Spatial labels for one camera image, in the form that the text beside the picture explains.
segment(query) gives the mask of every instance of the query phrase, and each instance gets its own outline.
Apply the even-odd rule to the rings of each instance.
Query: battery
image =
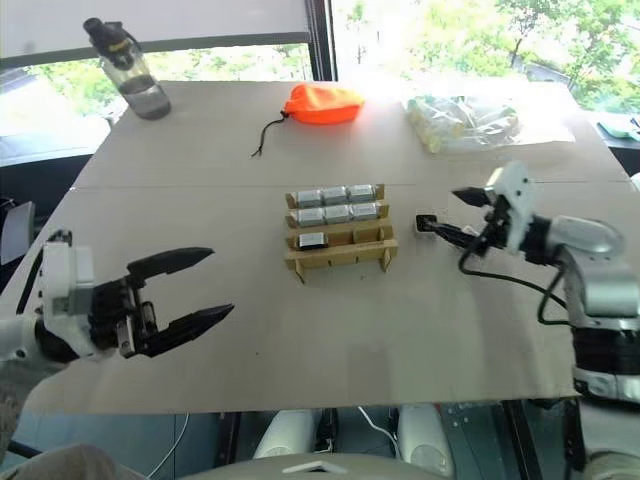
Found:
[[[373,185],[351,185],[349,201],[351,203],[373,202],[376,199]]]
[[[300,250],[314,250],[325,248],[328,245],[327,236],[323,232],[301,233],[298,235],[298,248]]]
[[[322,192],[320,190],[305,190],[296,193],[296,201],[300,208],[311,208],[322,206]]]
[[[298,210],[296,217],[298,225],[301,227],[324,225],[324,208],[306,208],[304,210]]]
[[[325,205],[342,205],[343,203],[347,203],[347,187],[323,188],[322,199]]]
[[[376,202],[355,203],[351,205],[351,214],[356,222],[375,220],[378,218],[378,204]]]
[[[324,208],[324,218],[327,223],[347,223],[351,220],[349,205],[333,205]]]

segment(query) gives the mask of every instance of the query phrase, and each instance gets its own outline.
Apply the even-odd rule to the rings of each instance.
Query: table surface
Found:
[[[369,97],[350,125],[272,127],[265,154],[249,158],[290,88],[171,83],[169,116],[144,122],[129,112],[118,123],[8,285],[0,313],[15,308],[27,266],[61,226],[92,247],[98,282],[159,251],[214,248],[213,257],[144,290],[163,326],[207,306],[236,309],[155,359],[75,362],[40,385],[28,407],[167,413],[570,395],[570,334],[536,323],[539,296],[466,277],[456,270],[459,250],[412,233],[416,212],[479,227],[481,212],[448,192],[483,185],[517,158],[540,180],[539,213],[606,219],[627,236],[627,257],[640,271],[637,193],[568,92],[531,86],[532,96],[564,105],[575,143],[435,157],[397,101]],[[302,285],[283,261],[284,193],[367,182],[387,184],[400,245],[389,272],[376,263],[311,270]],[[544,284],[553,274],[503,252],[482,268]]]

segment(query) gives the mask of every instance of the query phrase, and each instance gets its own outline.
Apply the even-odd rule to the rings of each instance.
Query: wooden rack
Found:
[[[384,185],[376,186],[378,201],[384,199]],[[291,208],[291,195],[286,195],[287,206]],[[395,239],[389,205],[381,202],[380,218],[362,222],[319,225],[315,227],[296,227],[287,216],[289,232],[286,237],[287,253],[285,262],[290,270],[304,283],[307,268],[334,267],[378,260],[383,272],[386,272],[391,260],[398,254],[398,241]],[[298,235],[302,233],[325,234],[328,246],[316,250],[301,251],[298,248]]]

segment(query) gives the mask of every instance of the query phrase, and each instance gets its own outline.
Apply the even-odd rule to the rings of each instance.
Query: white cable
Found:
[[[369,424],[369,426],[371,428],[373,428],[377,432],[384,433],[387,436],[387,438],[389,440],[391,440],[391,443],[393,444],[393,448],[395,448],[395,450],[396,450],[396,459],[397,460],[402,460],[402,455],[400,455],[400,448],[398,447],[398,442],[396,442],[396,439],[393,438],[393,435],[391,435],[389,432],[387,432],[384,428],[381,428],[381,427],[377,426],[375,423],[373,423],[371,421],[371,417],[369,417],[367,412],[365,412],[364,408],[358,407],[358,410],[360,410],[360,413],[365,418],[365,420],[367,421],[367,423]]]
[[[153,477],[156,473],[158,473],[158,470],[160,470],[160,468],[162,467],[162,465],[165,464],[165,462],[169,459],[169,457],[171,456],[171,454],[175,451],[176,447],[178,446],[178,444],[180,443],[180,440],[182,440],[182,436],[184,435],[184,431],[187,429],[187,423],[189,423],[189,414],[187,413],[186,418],[184,419],[184,425],[182,426],[182,431],[180,432],[180,435],[178,435],[178,439],[176,440],[176,443],[173,444],[173,447],[171,447],[171,450],[169,450],[169,452],[167,452],[167,454],[164,456],[164,458],[162,459],[162,461],[156,466],[156,468],[154,468],[151,473],[149,475],[147,475],[148,478]]]

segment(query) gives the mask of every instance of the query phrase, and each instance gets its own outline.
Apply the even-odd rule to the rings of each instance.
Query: floor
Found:
[[[508,435],[496,422],[497,404],[444,404],[441,413],[451,445],[458,480],[517,479],[518,470]],[[544,478],[562,478],[560,410],[526,408]],[[388,408],[370,407],[374,423],[387,427]],[[243,414],[237,460],[252,457],[275,412]],[[387,439],[370,429],[353,408],[339,409],[337,451],[392,457]],[[148,474],[169,451],[184,424],[184,415],[35,415],[23,414],[15,440],[40,450],[88,443],[107,451],[120,463]],[[175,456],[154,476],[169,480],[211,468],[216,448],[217,415],[191,415]],[[8,454],[0,471],[20,457]],[[574,474],[572,480],[579,480]]]

